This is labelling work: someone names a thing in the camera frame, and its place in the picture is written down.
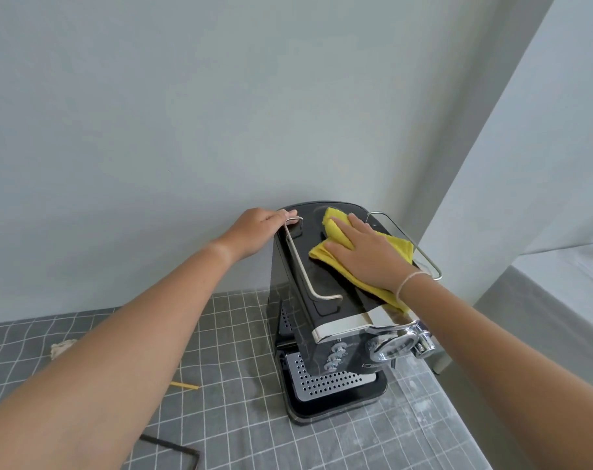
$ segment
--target black espresso machine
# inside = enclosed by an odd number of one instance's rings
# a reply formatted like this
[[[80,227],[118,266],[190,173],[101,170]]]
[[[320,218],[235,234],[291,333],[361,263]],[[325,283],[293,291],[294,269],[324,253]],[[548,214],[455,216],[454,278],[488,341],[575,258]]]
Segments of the black espresso machine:
[[[394,225],[385,213],[369,213],[351,203],[285,208],[297,209],[299,216],[275,235],[266,315],[288,415],[299,424],[376,401],[387,387],[384,366],[410,352],[426,358],[435,351],[430,332],[413,313],[401,313],[308,257],[327,238],[322,221],[328,207],[354,213],[385,234],[390,233],[376,216]],[[410,240],[399,232],[391,235]],[[438,267],[412,244],[440,279]]]

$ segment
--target hand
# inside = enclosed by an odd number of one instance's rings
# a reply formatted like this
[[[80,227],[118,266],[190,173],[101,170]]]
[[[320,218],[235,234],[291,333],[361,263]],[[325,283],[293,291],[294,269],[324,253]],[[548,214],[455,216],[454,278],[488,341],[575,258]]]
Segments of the hand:
[[[229,252],[230,260],[237,262],[258,252],[288,218],[296,215],[296,209],[290,212],[285,209],[247,209],[233,226],[213,243],[223,246]]]
[[[403,280],[417,269],[403,259],[386,240],[351,213],[349,226],[332,218],[340,230],[353,243],[353,251],[333,241],[325,241],[325,249],[331,252],[357,279],[375,287],[396,292]]]

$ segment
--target person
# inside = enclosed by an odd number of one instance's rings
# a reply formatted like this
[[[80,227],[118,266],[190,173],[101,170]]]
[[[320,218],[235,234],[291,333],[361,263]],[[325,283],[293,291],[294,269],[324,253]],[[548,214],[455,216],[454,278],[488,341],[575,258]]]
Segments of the person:
[[[297,214],[250,209],[0,404],[0,469],[120,467],[171,381],[215,285]],[[396,292],[542,468],[593,469],[593,387],[417,271],[354,215],[328,250]]]

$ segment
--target cleaning cloth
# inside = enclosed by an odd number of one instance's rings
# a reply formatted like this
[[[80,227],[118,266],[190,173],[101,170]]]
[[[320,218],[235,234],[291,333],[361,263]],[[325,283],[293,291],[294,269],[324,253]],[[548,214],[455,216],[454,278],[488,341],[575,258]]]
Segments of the cleaning cloth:
[[[344,245],[344,247],[348,249],[355,249],[354,245],[351,241],[348,240],[348,237],[340,230],[338,225],[332,220],[332,217],[337,217],[340,221],[344,221],[349,226],[351,223],[348,220],[348,216],[344,214],[339,209],[334,208],[327,208],[325,212],[325,216],[323,217],[323,226],[325,227],[325,232],[327,234],[327,240],[320,243],[316,247],[314,247],[310,251],[310,257],[312,259],[322,260],[325,264],[332,266],[336,269],[339,273],[345,276],[353,285],[359,287],[366,292],[370,292],[373,295],[378,296],[381,300],[386,301],[390,305],[401,309],[402,311],[408,311],[409,308],[403,303],[396,299],[393,292],[389,290],[380,289],[377,287],[373,287],[368,284],[364,284],[361,280],[358,280],[349,272],[346,268],[340,264],[338,259],[333,257],[332,253],[325,249],[324,244],[327,241],[333,241]],[[396,252],[398,252],[403,259],[407,260],[408,262],[412,263],[412,256],[414,254],[414,246],[411,242],[406,241],[405,239],[401,239],[399,237],[389,236],[388,234],[382,234],[381,232],[377,232],[380,236],[384,236],[388,242],[394,247]]]

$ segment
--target gray checkered tablecloth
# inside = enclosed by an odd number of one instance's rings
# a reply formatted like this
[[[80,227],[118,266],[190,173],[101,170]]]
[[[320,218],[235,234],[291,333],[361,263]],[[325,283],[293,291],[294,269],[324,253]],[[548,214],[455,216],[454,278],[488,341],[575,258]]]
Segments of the gray checkered tablecloth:
[[[379,402],[309,426],[286,416],[265,326],[268,291],[215,294],[145,433],[203,453],[200,469],[484,470],[489,465],[423,361],[397,360]],[[0,401],[114,309],[0,323]],[[139,441],[125,470],[183,470],[190,458]]]

